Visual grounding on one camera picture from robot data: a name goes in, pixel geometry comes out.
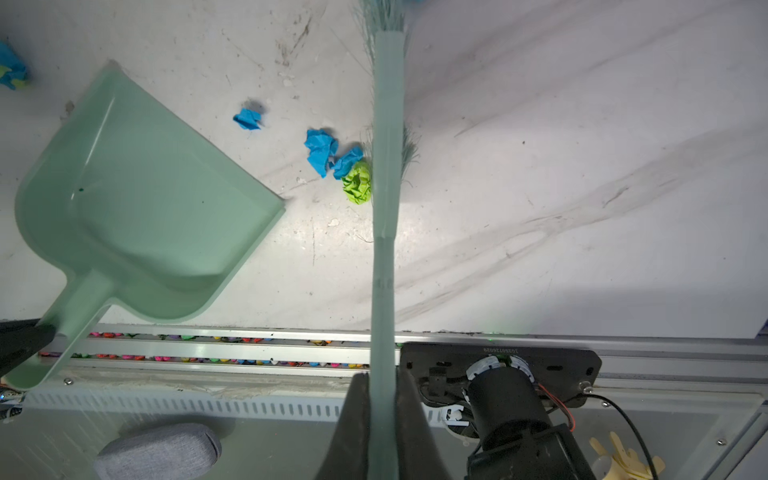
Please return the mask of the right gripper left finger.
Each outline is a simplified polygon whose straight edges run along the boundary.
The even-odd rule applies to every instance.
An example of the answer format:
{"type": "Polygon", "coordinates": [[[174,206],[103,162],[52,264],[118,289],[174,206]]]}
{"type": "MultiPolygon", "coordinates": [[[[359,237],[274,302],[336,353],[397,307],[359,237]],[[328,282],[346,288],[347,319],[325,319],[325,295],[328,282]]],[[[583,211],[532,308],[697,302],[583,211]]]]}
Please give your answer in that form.
{"type": "Polygon", "coordinates": [[[369,375],[355,375],[350,383],[317,479],[365,480],[368,475],[371,401],[369,375]]]}

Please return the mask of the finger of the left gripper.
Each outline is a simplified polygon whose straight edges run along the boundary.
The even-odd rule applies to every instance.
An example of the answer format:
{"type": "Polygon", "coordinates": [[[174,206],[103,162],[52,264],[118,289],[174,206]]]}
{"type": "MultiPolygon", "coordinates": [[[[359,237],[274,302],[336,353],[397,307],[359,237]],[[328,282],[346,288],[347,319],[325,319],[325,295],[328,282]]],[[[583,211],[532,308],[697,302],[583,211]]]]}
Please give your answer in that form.
{"type": "Polygon", "coordinates": [[[39,319],[1,322],[1,375],[5,376],[55,338],[56,328],[39,319]]]}

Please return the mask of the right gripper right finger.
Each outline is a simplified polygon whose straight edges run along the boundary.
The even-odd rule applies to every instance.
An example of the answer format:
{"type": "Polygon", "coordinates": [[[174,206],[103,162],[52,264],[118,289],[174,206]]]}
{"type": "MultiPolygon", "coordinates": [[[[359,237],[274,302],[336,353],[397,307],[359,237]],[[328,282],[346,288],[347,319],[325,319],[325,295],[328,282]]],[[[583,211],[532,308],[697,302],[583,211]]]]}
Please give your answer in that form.
{"type": "Polygon", "coordinates": [[[398,474],[404,480],[449,479],[427,423],[413,376],[397,370],[395,396],[398,474]]]}

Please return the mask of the green plastic dustpan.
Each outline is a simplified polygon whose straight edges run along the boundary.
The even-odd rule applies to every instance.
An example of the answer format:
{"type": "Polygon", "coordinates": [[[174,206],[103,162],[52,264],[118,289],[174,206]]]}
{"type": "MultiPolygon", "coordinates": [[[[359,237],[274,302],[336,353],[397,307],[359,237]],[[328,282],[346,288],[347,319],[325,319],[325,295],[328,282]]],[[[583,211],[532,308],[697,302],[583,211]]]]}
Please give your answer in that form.
{"type": "Polygon", "coordinates": [[[285,212],[281,197],[114,62],[21,179],[1,251],[27,249],[65,279],[43,315],[54,340],[5,376],[56,374],[113,306],[189,320],[220,295],[285,212]]]}

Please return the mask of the green hand brush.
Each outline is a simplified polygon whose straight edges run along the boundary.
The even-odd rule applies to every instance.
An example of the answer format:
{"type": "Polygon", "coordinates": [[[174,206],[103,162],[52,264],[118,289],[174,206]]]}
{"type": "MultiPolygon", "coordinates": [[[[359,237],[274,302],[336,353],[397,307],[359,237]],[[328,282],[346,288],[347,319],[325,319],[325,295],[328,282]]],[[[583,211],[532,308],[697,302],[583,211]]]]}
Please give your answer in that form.
{"type": "Polygon", "coordinates": [[[362,1],[362,31],[373,73],[373,240],[369,479],[396,479],[394,251],[405,147],[405,9],[362,1]]]}

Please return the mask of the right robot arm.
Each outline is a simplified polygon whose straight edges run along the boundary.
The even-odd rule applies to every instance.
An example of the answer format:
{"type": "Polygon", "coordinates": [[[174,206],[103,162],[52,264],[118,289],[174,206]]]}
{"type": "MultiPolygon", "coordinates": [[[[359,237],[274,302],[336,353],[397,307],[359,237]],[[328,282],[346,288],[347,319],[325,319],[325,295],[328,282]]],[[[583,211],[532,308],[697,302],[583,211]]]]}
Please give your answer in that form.
{"type": "MultiPolygon", "coordinates": [[[[382,387],[354,376],[319,479],[448,479],[413,376],[400,368],[382,387]]],[[[570,428],[549,419],[519,369],[487,370],[471,380],[470,407],[480,451],[467,459],[470,479],[591,479],[570,428]]]]}

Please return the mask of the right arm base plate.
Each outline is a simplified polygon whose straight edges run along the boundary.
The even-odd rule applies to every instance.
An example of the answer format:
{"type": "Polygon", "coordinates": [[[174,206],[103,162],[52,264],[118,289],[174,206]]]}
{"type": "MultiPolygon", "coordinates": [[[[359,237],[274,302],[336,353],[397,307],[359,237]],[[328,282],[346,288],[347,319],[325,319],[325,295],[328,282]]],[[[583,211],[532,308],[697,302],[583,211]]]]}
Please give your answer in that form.
{"type": "Polygon", "coordinates": [[[600,357],[591,350],[423,342],[403,344],[400,366],[416,380],[423,403],[443,407],[465,396],[470,384],[467,370],[490,356],[508,366],[514,359],[524,361],[533,384],[543,385],[570,409],[585,404],[579,397],[583,387],[596,382],[602,366],[600,357]]]}

